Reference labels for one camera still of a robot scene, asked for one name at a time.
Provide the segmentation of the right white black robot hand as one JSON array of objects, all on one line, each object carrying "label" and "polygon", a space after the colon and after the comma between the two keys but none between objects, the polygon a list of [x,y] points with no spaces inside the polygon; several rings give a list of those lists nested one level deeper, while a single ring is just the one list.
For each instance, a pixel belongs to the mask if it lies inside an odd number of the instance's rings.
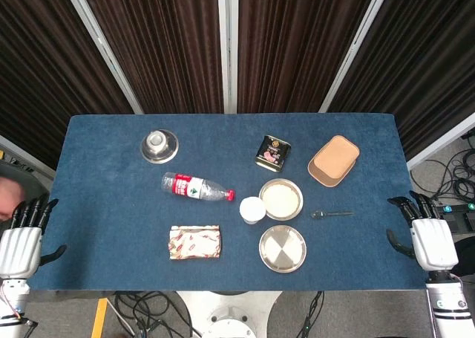
[{"label": "right white black robot hand", "polygon": [[402,213],[410,230],[412,245],[401,244],[389,229],[386,230],[387,240],[394,250],[417,260],[428,273],[450,271],[459,260],[448,223],[440,218],[428,196],[414,191],[410,191],[410,196],[393,197],[387,201]]}]

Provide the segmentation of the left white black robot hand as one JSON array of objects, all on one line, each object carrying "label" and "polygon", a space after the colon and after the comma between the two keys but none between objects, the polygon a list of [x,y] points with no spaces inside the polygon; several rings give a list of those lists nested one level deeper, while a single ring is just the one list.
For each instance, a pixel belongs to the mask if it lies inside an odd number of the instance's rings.
[{"label": "left white black robot hand", "polygon": [[67,245],[60,245],[54,252],[42,254],[42,239],[50,214],[59,203],[48,200],[46,195],[29,202],[22,201],[13,211],[10,227],[1,236],[1,279],[27,280],[39,267],[60,258]]}]

